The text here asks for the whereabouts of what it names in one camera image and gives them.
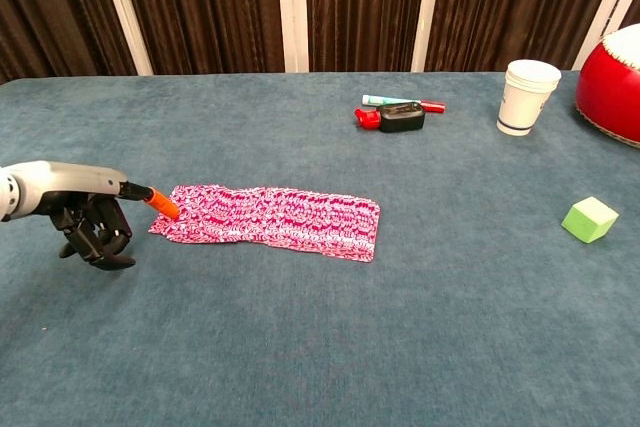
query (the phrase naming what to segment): paper cup rim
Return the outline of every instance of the paper cup rim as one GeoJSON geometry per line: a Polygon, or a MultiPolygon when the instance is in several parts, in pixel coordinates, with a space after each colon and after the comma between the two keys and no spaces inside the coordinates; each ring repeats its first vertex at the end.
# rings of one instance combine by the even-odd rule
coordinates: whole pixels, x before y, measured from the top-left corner
{"type": "Polygon", "coordinates": [[[546,94],[553,92],[558,86],[558,81],[556,82],[532,82],[526,81],[519,77],[514,77],[510,72],[505,74],[505,80],[507,84],[527,92],[536,93],[536,94],[546,94]]]}
{"type": "Polygon", "coordinates": [[[557,84],[562,78],[562,72],[557,67],[540,60],[518,59],[509,63],[507,73],[525,84],[557,84]]]}

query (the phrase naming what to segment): gray robot arm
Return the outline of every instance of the gray robot arm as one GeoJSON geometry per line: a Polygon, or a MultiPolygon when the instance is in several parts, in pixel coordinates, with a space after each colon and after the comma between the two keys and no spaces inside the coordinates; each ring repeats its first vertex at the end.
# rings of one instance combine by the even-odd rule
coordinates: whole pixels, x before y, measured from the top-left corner
{"type": "Polygon", "coordinates": [[[49,216],[67,239],[60,257],[78,253],[103,270],[135,264],[131,257],[118,255],[132,232],[117,199],[142,200],[174,219],[180,214],[152,187],[129,182],[122,172],[106,167],[39,160],[0,169],[2,222],[49,216]]]}

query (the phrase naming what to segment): white paper cup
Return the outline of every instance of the white paper cup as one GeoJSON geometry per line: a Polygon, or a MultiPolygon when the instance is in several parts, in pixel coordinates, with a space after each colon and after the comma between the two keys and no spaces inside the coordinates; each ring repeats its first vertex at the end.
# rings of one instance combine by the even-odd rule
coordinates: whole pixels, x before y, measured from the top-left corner
{"type": "Polygon", "coordinates": [[[505,74],[505,86],[496,126],[509,135],[527,135],[538,120],[562,74],[553,65],[539,60],[511,62],[505,74]]]}

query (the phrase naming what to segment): red and black object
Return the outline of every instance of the red and black object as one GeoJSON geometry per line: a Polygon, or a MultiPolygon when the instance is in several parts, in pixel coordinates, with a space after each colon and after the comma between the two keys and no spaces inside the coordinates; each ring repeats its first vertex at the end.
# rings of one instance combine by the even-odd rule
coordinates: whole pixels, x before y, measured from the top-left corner
{"type": "Polygon", "coordinates": [[[376,110],[356,109],[354,114],[360,127],[381,132],[420,130],[425,118],[425,111],[418,102],[379,105],[376,110]]]}

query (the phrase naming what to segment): black case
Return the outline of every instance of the black case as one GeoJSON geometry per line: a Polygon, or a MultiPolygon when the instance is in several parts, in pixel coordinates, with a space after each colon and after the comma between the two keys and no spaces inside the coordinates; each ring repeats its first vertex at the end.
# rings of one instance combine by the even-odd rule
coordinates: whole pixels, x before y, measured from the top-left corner
{"type": "Polygon", "coordinates": [[[403,132],[419,130],[424,125],[424,110],[417,102],[387,104],[378,106],[382,132],[403,132]]]}

